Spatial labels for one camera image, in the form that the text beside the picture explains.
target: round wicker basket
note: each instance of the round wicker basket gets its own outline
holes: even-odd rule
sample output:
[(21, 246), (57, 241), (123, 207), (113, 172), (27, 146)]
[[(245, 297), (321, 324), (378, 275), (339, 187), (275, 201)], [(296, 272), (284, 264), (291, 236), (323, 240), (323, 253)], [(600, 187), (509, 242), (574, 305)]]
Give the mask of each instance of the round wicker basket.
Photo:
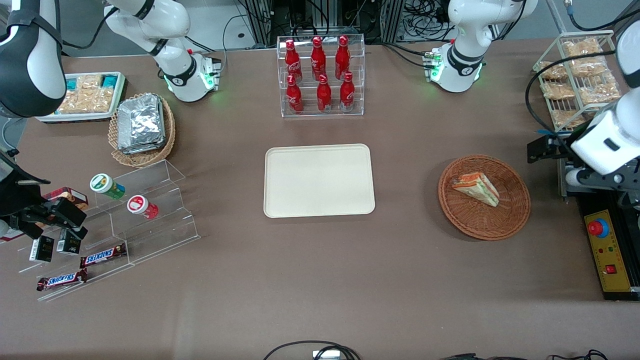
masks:
[[(144, 94), (134, 95), (130, 99), (137, 99)], [(119, 163), (130, 167), (146, 167), (153, 163), (157, 163), (160, 160), (165, 159), (171, 150), (173, 149), (173, 143), (175, 142), (175, 121), (173, 120), (173, 113), (169, 108), (166, 100), (162, 99), (163, 115), (164, 115), (164, 131), (166, 133), (166, 144), (162, 149), (151, 150), (145, 152), (139, 152), (137, 154), (126, 155), (122, 151), (118, 150), (118, 113), (114, 113), (109, 121), (109, 144), (115, 150), (111, 153), (114, 159)]]
[[(451, 186), (458, 176), (483, 172), (500, 195), (497, 207), (475, 200)], [(481, 240), (506, 239), (527, 223), (531, 199), (524, 181), (509, 165), (485, 155), (453, 161), (438, 182), (438, 200), (446, 217), (463, 233)]]

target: red coca-cola bottle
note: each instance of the red coca-cola bottle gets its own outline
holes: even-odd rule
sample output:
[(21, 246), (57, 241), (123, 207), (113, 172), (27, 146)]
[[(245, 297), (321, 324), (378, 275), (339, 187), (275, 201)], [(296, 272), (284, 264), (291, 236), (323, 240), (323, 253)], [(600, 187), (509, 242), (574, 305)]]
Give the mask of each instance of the red coca-cola bottle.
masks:
[(353, 110), (353, 94), (356, 91), (353, 86), (353, 73), (347, 71), (344, 73), (344, 82), (340, 86), (340, 110), (349, 113)]
[(322, 38), (314, 37), (314, 49), (311, 50), (311, 69), (316, 81), (320, 81), (320, 75), (326, 74), (326, 55), (322, 48)]
[(296, 84), (296, 78), (293, 75), (287, 76), (287, 100), (289, 107), (296, 115), (301, 115), (304, 106), (302, 105), (302, 92)]
[(318, 110), (321, 113), (327, 114), (331, 112), (331, 87), (329, 86), (329, 79), (326, 74), (320, 74), (320, 84), (318, 85)]
[(284, 57), (284, 62), (287, 63), (287, 71), (289, 75), (293, 75), (297, 83), (301, 83), (302, 67), (300, 67), (300, 55), (296, 51), (296, 44), (293, 39), (288, 39), (285, 44), (287, 46), (287, 54)]
[(335, 78), (338, 80), (344, 79), (344, 73), (349, 71), (349, 61), (351, 61), (351, 54), (349, 54), (349, 38), (342, 35), (338, 40), (338, 52), (335, 53)]

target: snickers bar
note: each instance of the snickers bar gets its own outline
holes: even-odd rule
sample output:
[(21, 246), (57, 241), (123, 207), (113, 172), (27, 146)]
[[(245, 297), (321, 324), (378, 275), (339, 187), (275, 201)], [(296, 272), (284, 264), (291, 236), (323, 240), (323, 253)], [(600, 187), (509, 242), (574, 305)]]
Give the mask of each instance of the snickers bar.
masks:
[(75, 282), (86, 282), (86, 278), (87, 275), (85, 269), (62, 276), (43, 277), (38, 281), (38, 287), (36, 288), (36, 290), (43, 291), (55, 286), (66, 286), (71, 285)]
[(86, 268), (90, 265), (95, 265), (102, 261), (107, 261), (111, 258), (117, 258), (127, 254), (127, 244), (122, 243), (116, 247), (100, 251), (97, 254), (89, 255), (85, 258), (80, 258), (80, 268)]

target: control panel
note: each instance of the control panel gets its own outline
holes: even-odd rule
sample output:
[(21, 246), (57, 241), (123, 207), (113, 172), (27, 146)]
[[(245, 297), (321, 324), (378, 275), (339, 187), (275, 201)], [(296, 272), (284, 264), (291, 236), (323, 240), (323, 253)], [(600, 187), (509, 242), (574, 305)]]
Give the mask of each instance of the control panel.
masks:
[(598, 268), (602, 291), (630, 291), (627, 269), (620, 256), (618, 240), (611, 225), (609, 211), (604, 210), (584, 217), (593, 258)]

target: table surface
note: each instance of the table surface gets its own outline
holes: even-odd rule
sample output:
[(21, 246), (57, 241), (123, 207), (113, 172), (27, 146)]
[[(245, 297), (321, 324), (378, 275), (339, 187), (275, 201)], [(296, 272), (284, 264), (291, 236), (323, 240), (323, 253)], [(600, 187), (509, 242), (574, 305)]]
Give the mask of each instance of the table surface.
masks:
[[(370, 46), (365, 115), (347, 119), (282, 119), (272, 51), (229, 53), (221, 90), (192, 104), (168, 92), (149, 56), (65, 59), (67, 72), (117, 70), (127, 95), (167, 99), (177, 126), (169, 160), (187, 176), (180, 187), (202, 238), (50, 303), (32, 300), (33, 279), (17, 274), (16, 250), (29, 241), (2, 245), (2, 358), (262, 359), (310, 339), (363, 359), (543, 359), (592, 347), (637, 358), (639, 305), (602, 300), (575, 202), (557, 195), (556, 164), (525, 160), (538, 126), (524, 88), (550, 42), (493, 44), (463, 94)], [(544, 111), (537, 90), (534, 102)], [(89, 192), (90, 176), (131, 170), (111, 158), (107, 131), (32, 119), (20, 164), (52, 181), (45, 192)], [(263, 214), (268, 149), (342, 143), (371, 149), (373, 213)], [(466, 237), (438, 205), (441, 171), (474, 153), (509, 163), (529, 187), (531, 218), (508, 240)], [(309, 359), (315, 348), (273, 359)]]

